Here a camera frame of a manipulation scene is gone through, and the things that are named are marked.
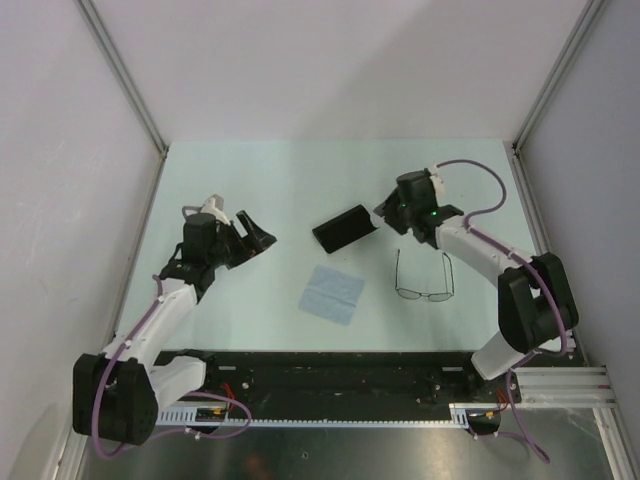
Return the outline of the black glasses case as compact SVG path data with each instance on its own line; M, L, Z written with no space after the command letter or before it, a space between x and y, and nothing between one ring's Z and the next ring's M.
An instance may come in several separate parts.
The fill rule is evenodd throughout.
M312 234L327 254L333 254L376 230L369 211L358 204L313 228Z

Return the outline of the blue cleaning cloth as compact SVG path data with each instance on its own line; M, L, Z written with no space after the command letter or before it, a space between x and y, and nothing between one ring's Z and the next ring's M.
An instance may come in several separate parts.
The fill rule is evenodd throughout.
M347 326L351 323L365 280L317 265L304 288L298 308L308 314Z

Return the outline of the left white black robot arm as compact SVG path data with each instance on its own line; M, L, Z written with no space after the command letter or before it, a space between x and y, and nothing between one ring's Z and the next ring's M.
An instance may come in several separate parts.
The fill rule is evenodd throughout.
M182 240L155 275L148 310L98 354L85 353L72 372L72 428L94 443L140 446L159 413L185 396L207 400L221 387L220 374L189 354L166 365L156 360L177 327L199 305L217 269L236 268L277 239L240 211L236 220L205 208L185 217Z

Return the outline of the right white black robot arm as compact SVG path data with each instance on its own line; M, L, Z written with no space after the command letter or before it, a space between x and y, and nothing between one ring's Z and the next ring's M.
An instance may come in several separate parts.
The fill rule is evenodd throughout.
M375 213L397 233L411 232L496 287L499 332L473 353L473 369L461 376L463 393L484 401L496 391L497 377L512 368L536 355L565 355L577 308L558 256L529 254L482 231L471 223L472 214L439 203L439 183L428 169L403 174Z

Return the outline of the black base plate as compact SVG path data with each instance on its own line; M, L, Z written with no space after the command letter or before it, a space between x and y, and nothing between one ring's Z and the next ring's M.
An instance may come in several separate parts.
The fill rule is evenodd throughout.
M231 392L259 422L443 420L451 403L522 400L519 376L484 380L467 351L213 352L202 391Z

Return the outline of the aluminium front rail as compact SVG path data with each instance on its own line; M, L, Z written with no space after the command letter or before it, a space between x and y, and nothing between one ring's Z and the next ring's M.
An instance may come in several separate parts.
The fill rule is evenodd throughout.
M501 393L525 405L607 404L613 392L607 374L594 368L522 368L483 380L462 366L419 365L217 365L192 357L156 367L151 384L166 408L196 392L229 388L236 399L270 415L277 408L304 416L380 416L385 412L435 409L450 404L497 402Z

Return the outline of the left aluminium corner post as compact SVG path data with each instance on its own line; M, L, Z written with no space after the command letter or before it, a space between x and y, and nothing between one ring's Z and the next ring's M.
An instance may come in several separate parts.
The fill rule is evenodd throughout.
M161 159L165 159L168 145L95 2L75 0L74 4L154 150Z

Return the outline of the aluminium corner post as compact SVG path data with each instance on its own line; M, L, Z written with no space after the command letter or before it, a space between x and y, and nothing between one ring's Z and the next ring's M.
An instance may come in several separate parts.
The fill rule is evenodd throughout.
M516 154L522 151L544 117L551 101L561 88L609 4L610 1L607 0L589 0L586 2L523 124L512 141L511 147Z
M154 150L161 159L165 159L168 145L95 2L75 0L74 4Z

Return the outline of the right aluminium corner post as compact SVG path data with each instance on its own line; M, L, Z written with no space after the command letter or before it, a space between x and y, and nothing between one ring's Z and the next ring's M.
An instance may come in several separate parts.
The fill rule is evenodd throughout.
M551 101L561 88L609 4L610 1L607 0L589 0L586 2L523 124L512 141L511 147L516 154L522 151L544 117Z

